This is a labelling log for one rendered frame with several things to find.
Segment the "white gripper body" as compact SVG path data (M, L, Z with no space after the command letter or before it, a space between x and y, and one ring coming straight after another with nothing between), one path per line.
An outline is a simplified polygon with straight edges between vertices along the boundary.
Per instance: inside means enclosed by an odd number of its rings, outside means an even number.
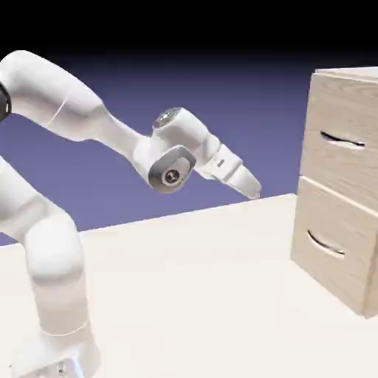
M261 183L243 164L236 168L235 172L226 181L226 185L248 199L260 198Z

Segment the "light wood cabinet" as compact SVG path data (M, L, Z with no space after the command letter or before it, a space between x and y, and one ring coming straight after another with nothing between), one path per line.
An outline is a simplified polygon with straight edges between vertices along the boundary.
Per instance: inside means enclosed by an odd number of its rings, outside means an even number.
M291 258L356 314L378 315L378 66L312 74Z

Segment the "light wood drawer front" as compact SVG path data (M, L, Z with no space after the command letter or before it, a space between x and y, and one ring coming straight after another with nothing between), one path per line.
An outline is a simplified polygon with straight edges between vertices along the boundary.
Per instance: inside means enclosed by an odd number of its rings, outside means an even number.
M318 249L311 230L341 247L343 260ZM378 214L301 177L295 208L291 259L355 313L378 315Z
M320 131L365 148L332 145ZM312 75L300 174L378 212L378 77L334 70Z

